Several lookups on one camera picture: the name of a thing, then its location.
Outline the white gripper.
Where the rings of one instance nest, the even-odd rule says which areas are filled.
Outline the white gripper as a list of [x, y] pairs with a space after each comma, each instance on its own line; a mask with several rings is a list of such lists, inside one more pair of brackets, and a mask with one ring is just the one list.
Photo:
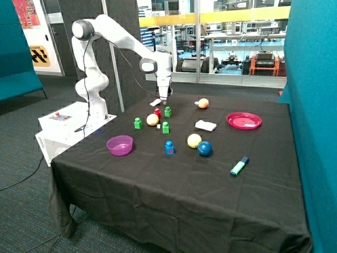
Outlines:
[[160, 99], [163, 99], [163, 105], [167, 105], [167, 98], [171, 94], [171, 83], [172, 78], [170, 76], [168, 77], [157, 77], [156, 79], [157, 86], [158, 86], [158, 93]]

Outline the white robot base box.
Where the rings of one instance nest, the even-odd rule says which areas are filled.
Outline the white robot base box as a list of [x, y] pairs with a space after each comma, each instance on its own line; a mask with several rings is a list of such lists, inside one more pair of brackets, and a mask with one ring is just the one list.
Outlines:
[[42, 130], [35, 135], [48, 166], [73, 145], [115, 119], [109, 114], [101, 119], [88, 116], [88, 104], [75, 102], [38, 119]]

